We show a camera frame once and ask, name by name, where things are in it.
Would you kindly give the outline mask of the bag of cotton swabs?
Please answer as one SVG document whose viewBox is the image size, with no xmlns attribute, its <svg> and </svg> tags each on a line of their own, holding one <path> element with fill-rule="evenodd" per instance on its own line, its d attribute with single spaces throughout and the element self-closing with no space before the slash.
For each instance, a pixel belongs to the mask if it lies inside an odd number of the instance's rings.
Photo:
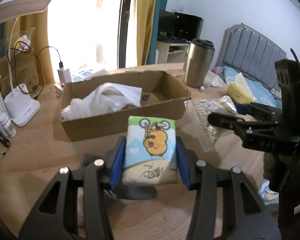
<svg viewBox="0 0 300 240">
<path fill-rule="evenodd" d="M 232 99 L 225 95 L 218 99 L 192 99 L 185 102 L 187 114 L 205 152 L 211 151 L 224 128 L 214 125 L 214 114 L 239 117 Z"/>
</svg>

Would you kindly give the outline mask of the cartoon duck tissue pack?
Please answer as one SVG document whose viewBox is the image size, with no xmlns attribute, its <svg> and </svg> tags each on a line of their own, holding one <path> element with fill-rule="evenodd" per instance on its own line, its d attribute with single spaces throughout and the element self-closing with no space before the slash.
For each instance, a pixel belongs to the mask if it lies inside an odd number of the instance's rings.
<svg viewBox="0 0 300 240">
<path fill-rule="evenodd" d="M 128 118 L 122 183 L 159 185 L 177 182 L 175 121 L 165 118 Z"/>
</svg>

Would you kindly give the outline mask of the white plastic bag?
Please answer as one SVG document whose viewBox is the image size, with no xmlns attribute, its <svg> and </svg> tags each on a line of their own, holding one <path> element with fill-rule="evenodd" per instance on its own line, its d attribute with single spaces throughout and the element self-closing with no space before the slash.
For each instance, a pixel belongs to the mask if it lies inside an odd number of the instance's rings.
<svg viewBox="0 0 300 240">
<path fill-rule="evenodd" d="M 126 106 L 140 107 L 142 88 L 106 82 L 94 89 L 84 100 L 98 109 L 99 115 L 117 112 Z"/>
</svg>

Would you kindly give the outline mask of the white textured cloth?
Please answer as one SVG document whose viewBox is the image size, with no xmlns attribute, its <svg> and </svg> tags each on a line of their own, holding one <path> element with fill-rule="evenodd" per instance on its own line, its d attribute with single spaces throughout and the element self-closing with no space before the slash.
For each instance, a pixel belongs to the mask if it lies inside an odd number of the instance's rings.
<svg viewBox="0 0 300 240">
<path fill-rule="evenodd" d="M 99 115 L 98 109 L 90 106 L 90 100 L 74 98 L 61 110 L 61 117 L 66 120 L 77 120 Z"/>
</svg>

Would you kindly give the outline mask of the brown fuzzy pouch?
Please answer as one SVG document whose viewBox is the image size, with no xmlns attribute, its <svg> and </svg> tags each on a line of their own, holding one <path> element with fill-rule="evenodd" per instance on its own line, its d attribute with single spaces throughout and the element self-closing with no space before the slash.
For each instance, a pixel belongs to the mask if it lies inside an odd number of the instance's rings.
<svg viewBox="0 0 300 240">
<path fill-rule="evenodd" d="M 162 92 L 142 93 L 140 98 L 140 105 L 153 105 L 167 100 L 168 98 Z"/>
</svg>

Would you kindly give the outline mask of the blue cartoon bedsheet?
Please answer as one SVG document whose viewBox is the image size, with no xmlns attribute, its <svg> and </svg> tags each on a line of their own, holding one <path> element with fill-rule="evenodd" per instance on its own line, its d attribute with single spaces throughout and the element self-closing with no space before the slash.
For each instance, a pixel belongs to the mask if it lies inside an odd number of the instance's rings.
<svg viewBox="0 0 300 240">
<path fill-rule="evenodd" d="M 277 108 L 275 98 L 260 82 L 249 80 L 228 66 L 223 66 L 223 79 L 228 85 L 237 86 L 252 102 Z"/>
</svg>

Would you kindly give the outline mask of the yellow tissue pack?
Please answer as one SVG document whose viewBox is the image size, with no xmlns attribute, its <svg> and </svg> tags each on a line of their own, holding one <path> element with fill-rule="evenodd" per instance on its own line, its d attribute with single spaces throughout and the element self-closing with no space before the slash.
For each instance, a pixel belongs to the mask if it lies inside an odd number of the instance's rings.
<svg viewBox="0 0 300 240">
<path fill-rule="evenodd" d="M 245 104 L 257 101 L 242 73 L 238 73 L 233 77 L 227 77 L 226 83 L 228 84 L 226 94 L 235 103 Z"/>
</svg>

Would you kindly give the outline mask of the grey bed headboard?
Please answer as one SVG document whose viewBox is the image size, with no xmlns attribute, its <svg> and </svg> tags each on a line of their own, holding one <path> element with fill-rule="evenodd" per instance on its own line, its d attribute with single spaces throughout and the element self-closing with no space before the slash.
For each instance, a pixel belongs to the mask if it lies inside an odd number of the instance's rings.
<svg viewBox="0 0 300 240">
<path fill-rule="evenodd" d="M 267 90 L 279 92 L 275 62 L 286 57 L 287 53 L 272 40 L 241 23 L 225 30 L 216 64 L 231 67 Z"/>
</svg>

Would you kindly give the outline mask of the black small flashlight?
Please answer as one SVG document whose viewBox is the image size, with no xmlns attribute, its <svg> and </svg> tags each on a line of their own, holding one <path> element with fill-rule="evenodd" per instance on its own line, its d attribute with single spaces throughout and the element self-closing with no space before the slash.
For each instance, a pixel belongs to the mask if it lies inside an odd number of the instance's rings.
<svg viewBox="0 0 300 240">
<path fill-rule="evenodd" d="M 0 143 L 6 148 L 10 147 L 10 141 L 0 132 Z"/>
</svg>

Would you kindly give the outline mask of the steel travel mug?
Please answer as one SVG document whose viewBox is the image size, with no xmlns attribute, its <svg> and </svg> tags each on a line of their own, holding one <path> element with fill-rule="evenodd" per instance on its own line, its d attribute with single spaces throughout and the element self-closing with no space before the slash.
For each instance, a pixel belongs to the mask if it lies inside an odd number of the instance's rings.
<svg viewBox="0 0 300 240">
<path fill-rule="evenodd" d="M 214 53 L 213 42 L 209 40 L 193 39 L 190 42 L 189 52 L 183 67 L 186 85 L 192 88 L 199 88 L 203 85 Z"/>
</svg>

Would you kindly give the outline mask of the brown cardboard box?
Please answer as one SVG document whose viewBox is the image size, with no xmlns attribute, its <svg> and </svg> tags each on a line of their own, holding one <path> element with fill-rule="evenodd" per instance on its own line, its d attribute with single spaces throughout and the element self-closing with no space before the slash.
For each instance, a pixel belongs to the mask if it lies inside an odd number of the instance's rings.
<svg viewBox="0 0 300 240">
<path fill-rule="evenodd" d="M 71 141 L 125 132 L 130 116 L 177 120 L 190 91 L 163 71 L 125 72 L 68 83 L 61 123 Z"/>
</svg>

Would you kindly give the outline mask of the white usb charger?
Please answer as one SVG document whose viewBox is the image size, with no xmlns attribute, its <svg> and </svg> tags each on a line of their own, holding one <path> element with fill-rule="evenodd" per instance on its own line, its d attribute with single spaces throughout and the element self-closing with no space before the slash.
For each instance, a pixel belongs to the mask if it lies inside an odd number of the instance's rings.
<svg viewBox="0 0 300 240">
<path fill-rule="evenodd" d="M 67 83 L 71 83 L 72 79 L 71 79 L 71 74 L 70 74 L 70 70 L 69 69 L 65 69 L 65 68 L 60 68 L 58 70 L 58 76 L 59 76 L 59 82 L 61 87 L 65 87 L 65 85 Z"/>
</svg>

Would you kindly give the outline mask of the white desk cabinet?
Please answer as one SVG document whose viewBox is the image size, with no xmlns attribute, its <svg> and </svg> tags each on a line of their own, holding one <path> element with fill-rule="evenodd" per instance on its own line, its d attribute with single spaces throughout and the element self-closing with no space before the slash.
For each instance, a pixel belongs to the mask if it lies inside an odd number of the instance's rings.
<svg viewBox="0 0 300 240">
<path fill-rule="evenodd" d="M 158 64 L 184 63 L 190 45 L 187 43 L 166 43 L 157 41 Z"/>
</svg>

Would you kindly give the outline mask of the black monitor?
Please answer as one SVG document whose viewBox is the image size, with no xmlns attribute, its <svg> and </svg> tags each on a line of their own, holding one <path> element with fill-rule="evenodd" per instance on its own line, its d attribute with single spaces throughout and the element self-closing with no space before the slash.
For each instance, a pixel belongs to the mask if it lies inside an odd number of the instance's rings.
<svg viewBox="0 0 300 240">
<path fill-rule="evenodd" d="M 160 10 L 157 40 L 165 43 L 189 43 L 198 39 L 204 20 L 195 15 Z"/>
</svg>

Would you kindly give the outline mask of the white power strip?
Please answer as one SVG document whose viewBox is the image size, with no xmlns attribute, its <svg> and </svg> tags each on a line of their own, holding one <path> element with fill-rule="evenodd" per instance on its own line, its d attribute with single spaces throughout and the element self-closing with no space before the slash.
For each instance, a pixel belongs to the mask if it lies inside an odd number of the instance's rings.
<svg viewBox="0 0 300 240">
<path fill-rule="evenodd" d="M 82 69 L 77 74 L 71 76 L 71 82 L 79 82 L 90 80 L 92 77 L 108 75 L 108 72 L 105 69 L 93 70 L 93 69 Z M 62 92 L 65 88 L 65 83 L 55 83 L 54 84 L 56 96 L 61 97 Z"/>
</svg>

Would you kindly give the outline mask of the brown cardboard carton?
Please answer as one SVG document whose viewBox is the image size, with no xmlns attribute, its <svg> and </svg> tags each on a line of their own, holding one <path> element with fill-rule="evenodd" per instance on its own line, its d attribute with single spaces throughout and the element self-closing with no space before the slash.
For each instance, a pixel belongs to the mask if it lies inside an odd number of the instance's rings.
<svg viewBox="0 0 300 240">
<path fill-rule="evenodd" d="M 42 78 L 39 74 L 39 67 L 37 66 L 37 60 L 33 53 L 11 53 L 12 64 L 12 81 L 13 87 L 17 88 L 22 83 L 26 85 L 31 98 L 35 98 L 43 87 Z M 11 92 L 10 77 L 8 72 L 8 60 L 7 56 L 0 59 L 0 90 L 3 97 L 6 97 Z"/>
</svg>

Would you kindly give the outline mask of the yellow right curtain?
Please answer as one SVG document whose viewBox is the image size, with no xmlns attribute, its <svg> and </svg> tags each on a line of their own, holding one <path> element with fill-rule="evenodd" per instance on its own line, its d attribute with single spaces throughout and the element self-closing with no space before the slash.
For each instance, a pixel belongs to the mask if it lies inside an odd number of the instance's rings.
<svg viewBox="0 0 300 240">
<path fill-rule="evenodd" d="M 135 0 L 137 65 L 147 62 L 156 0 Z"/>
</svg>

